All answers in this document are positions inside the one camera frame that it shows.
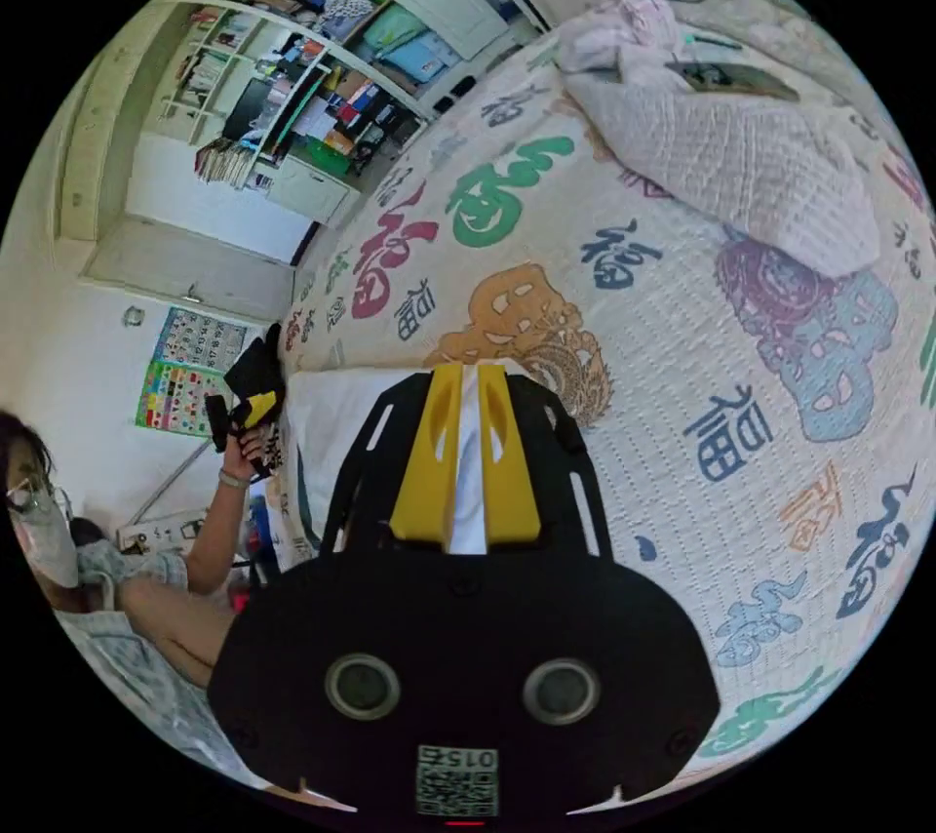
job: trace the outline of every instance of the dark hair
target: dark hair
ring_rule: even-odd
[[[52,472],[52,455],[49,447],[42,442],[42,437],[31,426],[26,426],[18,416],[0,410],[0,481],[3,482],[4,492],[7,472],[10,469],[10,450],[17,440],[28,444],[47,477]]]

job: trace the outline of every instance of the yellow and black device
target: yellow and black device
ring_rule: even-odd
[[[361,829],[572,829],[679,773],[715,681],[680,604],[614,561],[575,421],[497,364],[478,368],[487,552],[450,551],[461,387],[443,365],[380,396],[319,556],[251,599],[208,699],[253,772]]]
[[[272,423],[283,410],[286,401],[286,383],[277,357],[280,326],[270,327],[264,338],[255,338],[241,353],[240,358],[224,376],[224,383],[239,398],[228,413],[227,403],[219,394],[205,397],[205,410],[212,428],[214,448],[223,453],[232,427],[241,436],[247,430]],[[255,480],[270,474],[268,466],[259,459],[253,461]]]

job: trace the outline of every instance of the folded blanket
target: folded blanket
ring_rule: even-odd
[[[666,1],[606,0],[560,39],[568,92],[630,170],[827,277],[878,258],[874,206],[844,141],[815,107],[692,91],[665,65],[683,49]]]

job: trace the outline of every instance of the face mask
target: face mask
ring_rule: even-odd
[[[78,550],[65,515],[51,492],[47,489],[37,492],[32,510],[14,523],[26,535],[26,560],[34,570],[67,589],[80,583]]]

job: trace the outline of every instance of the glasses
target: glasses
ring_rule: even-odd
[[[27,519],[34,511],[43,507],[45,499],[51,497],[63,510],[67,519],[71,518],[71,502],[62,489],[54,489],[41,475],[28,475],[6,494],[7,506],[21,519]]]

